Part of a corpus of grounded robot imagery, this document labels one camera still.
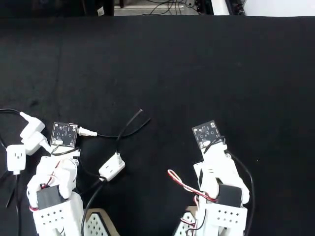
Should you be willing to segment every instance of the cable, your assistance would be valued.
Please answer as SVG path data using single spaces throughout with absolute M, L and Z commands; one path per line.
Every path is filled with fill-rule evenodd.
M 0 113 L 13 113 L 13 114 L 20 115 L 20 111 L 12 109 L 12 108 L 1 108 L 0 109 Z M 1 137 L 1 135 L 0 135 L 0 145 L 2 147 L 4 147 L 4 149 L 7 148 L 7 145 L 5 144 L 5 142 L 4 142 L 3 138 Z
M 15 114 L 18 114 L 18 115 L 20 115 L 20 111 L 18 111 L 18 110 L 15 110 L 15 109 L 12 109 L 12 108 L 1 108 L 0 109 L 0 113 L 15 113 Z
M 203 154 L 206 154 L 206 152 L 209 150 L 209 148 L 210 148 L 212 145 L 214 145 L 214 144 L 216 144 L 216 143 L 219 143 L 219 142 L 222 142 L 221 139 L 224 139 L 224 142 L 225 142 L 225 136 L 223 136 L 223 135 L 221 135 L 221 136 L 215 138 L 209 145 L 206 146 L 206 149 L 205 149 L 205 151 L 203 152 Z
M 10 173 L 10 171 L 6 170 L 5 172 L 3 172 L 3 174 L 0 176 L 0 182 L 2 180 L 4 180 Z
M 18 228 L 17 228 L 17 236 L 21 235 L 21 216 L 20 216 L 20 203 L 19 203 L 19 196 L 18 196 L 18 190 L 19 190 L 19 179 L 20 175 L 15 176 L 15 201 L 16 201 L 16 215 L 18 217 Z
M 90 192 L 92 189 L 94 189 L 98 184 L 102 183 L 101 180 L 97 180 L 94 184 L 92 184 L 88 189 L 84 190 L 82 193 L 79 193 L 80 196 Z
M 54 153 L 54 152 L 52 152 L 51 154 L 54 155 L 54 156 L 62 156 L 62 155 L 66 155 L 66 154 L 75 152 L 76 150 L 79 150 L 79 149 L 80 149 L 79 147 L 75 147 L 74 149 L 71 149 L 71 150 L 69 150 L 69 151 L 64 151 L 64 152 L 60 152 L 60 153 Z
M 15 192 L 15 189 L 13 188 L 12 191 L 11 191 L 10 197 L 9 197 L 9 199 L 8 199 L 6 205 L 5 205 L 5 208 L 8 208 L 10 206 L 10 203 L 11 203 L 11 201 L 13 199 L 13 196 L 14 196 L 14 192 Z
M 215 202 L 215 201 L 216 201 L 216 199 L 213 199 L 213 198 L 209 197 L 207 193 L 204 194 L 204 193 L 200 192 L 199 190 L 194 189 L 194 188 L 192 188 L 192 187 L 190 187 L 190 186 L 184 184 L 183 181 L 181 180 L 181 178 L 179 178 L 179 176 L 175 173 L 175 171 L 173 171 L 173 170 L 167 170 L 167 172 L 168 172 L 169 176 L 171 176 L 171 178 L 172 178 L 175 182 L 177 182 L 179 185 L 181 185 L 186 191 L 189 191 L 189 192 L 193 192 L 193 193 L 195 193 L 195 194 L 198 194 L 198 195 L 200 195 L 201 197 L 204 197 L 205 199 L 207 199 L 207 200 L 209 200 L 209 201 L 211 201 L 211 202 Z
M 188 229 L 188 230 L 186 231 L 186 236 L 188 236 L 188 231 L 189 231 L 189 230 L 191 230 L 191 231 L 197 231 L 197 230 L 200 230 L 200 229 L 202 228 L 202 226 L 204 225 L 205 220 L 206 220 L 206 214 L 207 214 L 207 209 L 205 209 L 205 216 L 204 216 L 203 221 L 202 221 L 202 224 L 199 226 L 199 228 L 197 228 L 197 229 Z
M 252 174 L 249 171 L 249 169 L 243 164 L 243 162 L 241 162 L 240 159 L 238 159 L 235 155 L 233 155 L 231 152 L 227 151 L 228 154 L 231 155 L 231 157 L 238 162 L 238 164 L 240 164 L 240 166 L 242 166 L 242 168 L 245 170 L 245 172 L 249 175 L 250 179 L 251 179 L 251 188 L 252 188 L 252 211 L 250 214 L 250 218 L 248 220 L 248 224 L 247 224 L 247 229 L 246 229 L 246 233 L 245 236 L 248 236 L 252 227 L 252 220 L 254 217 L 254 212 L 255 212 L 255 207 L 256 207 L 256 199 L 255 199 L 255 187 L 254 187 L 254 181 L 252 178 Z
M 81 0 L 81 3 L 82 3 L 84 15 L 86 16 L 86 15 L 87 15 L 87 9 L 86 9 L 86 7 L 85 7 L 85 0 Z
M 107 181 L 107 178 L 105 178 L 105 177 L 103 177 L 103 176 L 99 176 L 99 175 L 93 174 L 92 172 L 90 172 L 90 171 L 88 171 L 87 169 L 85 169 L 85 167 L 84 167 L 84 165 L 83 165 L 83 163 L 82 163 L 82 160 L 80 159 L 80 156 L 78 157 L 78 159 L 79 159 L 79 163 L 81 163 L 81 167 L 82 167 L 82 169 L 83 169 L 83 171 L 84 171 L 85 173 L 87 173 L 88 175 L 94 176 L 94 177 L 101 178 L 101 179 L 103 179 L 104 181 Z
M 97 194 L 100 192 L 100 190 L 102 189 L 104 185 L 101 184 L 97 190 L 94 192 L 94 194 L 92 195 L 91 199 L 89 200 L 85 210 L 84 210 L 84 213 L 83 213 L 83 218 L 82 218 L 82 222 L 81 222 L 81 236 L 84 236 L 84 222 L 85 222 L 85 217 L 87 216 L 87 213 L 88 213 L 88 210 L 94 200 L 94 198 L 97 196 Z
M 0 144 L 6 150 L 7 145 L 5 144 L 5 142 L 4 142 L 3 138 L 1 137 L 1 135 L 0 135 Z
M 171 7 L 169 7 L 165 12 L 163 13 L 153 13 L 159 6 L 163 5 L 163 4 L 167 4 L 167 3 L 172 3 L 171 7 L 173 6 L 174 4 L 174 1 L 172 0 L 168 0 L 168 1 L 164 1 L 164 2 L 161 2 L 159 3 L 158 5 L 156 5 L 155 8 L 153 8 L 153 10 L 149 13 L 149 14 L 142 14 L 142 16 L 148 16 L 148 15 L 164 15 L 165 13 L 169 12 Z
M 120 133 L 119 133 L 119 135 L 118 135 L 118 137 L 116 139 L 116 153 L 119 153 L 120 139 L 121 139 L 122 135 L 124 134 L 125 130 L 133 122 L 133 120 L 136 119 L 138 115 L 140 115 L 141 112 L 142 112 L 142 109 L 140 109 L 136 114 L 134 114 L 133 117 L 124 126 L 124 128 L 120 131 Z
M 146 126 L 149 122 L 151 121 L 151 118 L 148 118 L 142 125 L 140 125 L 138 128 L 136 128 L 134 131 L 128 133 L 128 134 L 125 134 L 125 135 L 122 135 L 121 136 L 121 139 L 122 138 L 127 138 L 127 137 L 130 137 L 136 133 L 138 133 L 144 126 Z M 108 139 L 116 139 L 118 138 L 118 136 L 112 136 L 112 135 L 103 135 L 103 134 L 97 134 L 98 137 L 101 137 L 101 138 L 108 138 Z

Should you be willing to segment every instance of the black cable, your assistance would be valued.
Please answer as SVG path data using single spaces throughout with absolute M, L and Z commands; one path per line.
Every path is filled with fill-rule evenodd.
M 189 230 L 191 230 L 191 231 L 197 231 L 197 230 L 200 230 L 200 229 L 202 228 L 202 226 L 204 225 L 205 220 L 206 220 L 206 214 L 207 214 L 207 209 L 205 209 L 205 217 L 203 218 L 202 224 L 199 226 L 199 228 L 197 228 L 197 229 L 194 229 L 194 228 L 188 229 L 188 230 L 186 231 L 186 236 L 188 236 L 188 231 L 189 231 Z
M 105 177 L 103 177 L 103 176 L 100 176 L 100 175 L 97 175 L 97 174 L 94 174 L 94 173 L 88 171 L 88 170 L 84 167 L 80 156 L 78 157 L 78 159 L 79 159 L 79 163 L 81 164 L 81 167 L 82 167 L 82 169 L 83 169 L 83 171 L 84 171 L 85 173 L 87 173 L 88 175 L 94 176 L 94 177 L 101 178 L 101 179 L 103 179 L 104 181 L 107 181 L 107 178 L 105 178 Z
M 85 217 L 87 216 L 88 210 L 91 207 L 91 204 L 94 200 L 94 198 L 97 196 L 97 194 L 100 192 L 100 190 L 102 189 L 102 187 L 104 186 L 104 184 L 101 184 L 97 190 L 94 192 L 94 194 L 92 195 L 91 199 L 89 200 L 84 213 L 83 213 L 83 218 L 82 218 L 82 222 L 81 222 L 81 236 L 84 236 L 84 222 L 85 222 Z
M 88 193 L 88 192 L 90 192 L 92 189 L 94 189 L 96 186 L 98 186 L 100 183 L 102 183 L 102 181 L 101 180 L 97 180 L 94 184 L 92 184 L 88 189 L 86 189 L 86 190 L 84 190 L 82 193 L 79 193 L 79 195 L 84 195 L 84 194 L 86 194 L 86 193 Z
M 119 135 L 118 135 L 118 137 L 116 139 L 116 153 L 119 153 L 120 139 L 121 139 L 122 135 L 124 134 L 125 130 L 133 122 L 133 120 L 136 119 L 138 115 L 140 115 L 141 112 L 142 112 L 142 109 L 140 109 L 136 114 L 134 114 L 133 117 L 124 126 L 124 128 L 120 131 L 120 133 L 119 133 Z
M 12 189 L 10 197 L 9 197 L 9 199 L 8 199 L 6 205 L 5 205 L 5 208 L 8 208 L 10 206 L 10 203 L 11 203 L 11 201 L 13 199 L 14 193 L 15 193 L 15 188 Z
M 203 154 L 206 154 L 206 152 L 209 150 L 209 148 L 212 145 L 219 143 L 219 142 L 222 142 L 221 139 L 224 139 L 224 141 L 225 141 L 225 136 L 221 135 L 221 136 L 215 138 L 209 145 L 206 146 L 206 149 L 204 150 Z
M 0 109 L 0 113 L 4 113 L 4 112 L 8 112 L 8 113 L 16 113 L 16 114 L 20 114 L 20 111 L 12 109 L 12 108 L 1 108 Z
M 1 135 L 0 135 L 0 144 L 1 144 L 1 146 L 6 150 L 7 146 L 6 146 L 6 144 L 5 144 L 4 140 L 3 140 L 3 138 L 1 137 Z
M 8 170 L 3 172 L 3 174 L 0 176 L 0 182 L 3 181 L 9 174 L 11 174 L 11 172 Z
M 242 166 L 242 168 L 245 170 L 245 172 L 249 175 L 249 177 L 250 177 L 250 179 L 251 179 L 251 188 L 252 188 L 252 211 L 251 211 L 251 214 L 250 214 L 250 218 L 249 218 L 249 220 L 248 220 L 248 223 L 247 223 L 246 233 L 245 233 L 245 236 L 248 236 L 249 233 L 250 233 L 251 227 L 252 227 L 252 220 L 253 220 L 253 217 L 254 217 L 254 212 L 255 212 L 255 207 L 256 207 L 254 181 L 253 181 L 251 172 L 250 172 L 249 169 L 243 164 L 243 162 L 242 162 L 239 158 L 237 158 L 235 155 L 233 155 L 231 152 L 227 151 L 227 153 L 230 154 L 231 157 L 232 157 L 235 161 L 237 161 L 238 164 L 240 164 L 240 166 Z
M 136 133 L 138 133 L 144 126 L 146 126 L 149 122 L 151 121 L 151 118 L 147 119 L 142 125 L 140 125 L 138 128 L 136 128 L 134 131 L 128 133 L 128 134 L 125 134 L 125 135 L 122 135 L 121 138 L 127 138 L 127 137 L 130 137 Z M 108 139 L 116 139 L 118 138 L 118 136 L 113 136 L 113 135 L 103 135 L 103 134 L 97 134 L 98 137 L 101 137 L 101 138 L 108 138 Z
M 14 195 L 15 195 L 15 201 L 16 201 L 16 215 L 18 217 L 17 236 L 21 235 L 21 215 L 20 215 L 20 203 L 19 203 L 19 196 L 18 196 L 19 179 L 20 179 L 20 175 L 16 175 Z
M 75 147 L 74 149 L 71 149 L 69 151 L 64 151 L 64 152 L 60 152 L 60 153 L 54 153 L 52 152 L 51 154 L 54 155 L 54 156 L 62 156 L 62 155 L 65 155 L 65 154 L 69 154 L 69 153 L 72 153 L 76 150 L 79 150 L 79 147 Z
M 1 108 L 0 109 L 0 113 L 13 113 L 13 114 L 17 114 L 20 115 L 20 111 L 16 110 L 16 109 L 12 109 L 12 108 Z M 2 147 L 4 147 L 4 149 L 7 148 L 7 145 L 5 144 L 3 138 L 0 135 L 0 145 Z
M 159 3 L 158 5 L 156 5 L 155 8 L 153 8 L 153 10 L 149 13 L 149 14 L 142 14 L 142 16 L 148 16 L 148 15 L 164 15 L 166 14 L 167 12 L 170 11 L 170 8 L 168 8 L 165 12 L 163 13 L 153 13 L 159 6 L 163 5 L 163 4 L 167 4 L 167 3 L 172 3 L 172 6 L 174 4 L 174 1 L 173 0 L 168 0 L 168 1 L 163 1 L 161 3 Z

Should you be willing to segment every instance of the black cloth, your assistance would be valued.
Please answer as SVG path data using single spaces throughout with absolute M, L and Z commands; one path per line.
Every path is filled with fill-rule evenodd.
M 0 106 L 42 119 L 47 137 L 54 121 L 117 135 L 139 108 L 129 130 L 152 118 L 122 141 L 126 169 L 92 205 L 108 212 L 122 236 L 172 235 L 193 194 L 166 171 L 197 187 L 192 165 L 201 153 L 191 127 L 212 119 L 255 181 L 250 235 L 307 235 L 314 213 L 314 25 L 311 17 L 1 20 Z M 5 141 L 19 143 L 25 122 L 3 114 L 0 122 Z M 115 150 L 115 141 L 99 138 L 79 138 L 78 145 L 95 173 Z M 35 233 L 25 185 L 44 154 L 28 157 L 22 173 L 22 236 Z M 79 170 L 80 190 L 94 182 Z M 16 232 L 14 204 L 4 209 L 12 187 L 12 178 L 1 184 L 1 235 Z

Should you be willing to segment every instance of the floor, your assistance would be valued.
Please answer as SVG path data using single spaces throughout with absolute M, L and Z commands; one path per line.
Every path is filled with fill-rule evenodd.
M 127 0 L 124 8 L 115 2 L 115 16 L 127 15 L 198 15 L 194 0 Z

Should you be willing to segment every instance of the red and white wire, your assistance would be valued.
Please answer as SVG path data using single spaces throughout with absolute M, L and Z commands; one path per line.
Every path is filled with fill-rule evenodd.
M 213 199 L 213 198 L 210 198 L 207 194 L 203 193 L 203 192 L 200 192 L 199 190 L 197 189 L 194 189 L 186 184 L 183 183 L 183 181 L 181 180 L 181 178 L 179 178 L 179 176 L 175 173 L 175 171 L 173 170 L 167 170 L 169 176 L 171 176 L 171 178 L 177 182 L 179 185 L 181 185 L 186 191 L 189 191 L 189 192 L 193 192 L 197 195 L 200 195 L 201 197 L 204 197 L 205 199 L 211 201 L 211 202 L 215 202 L 216 200 Z
M 198 196 L 195 195 L 194 198 L 193 198 L 193 201 L 195 202 L 195 204 L 197 206 L 197 209 L 199 210 L 199 200 L 197 198 L 198 198 Z

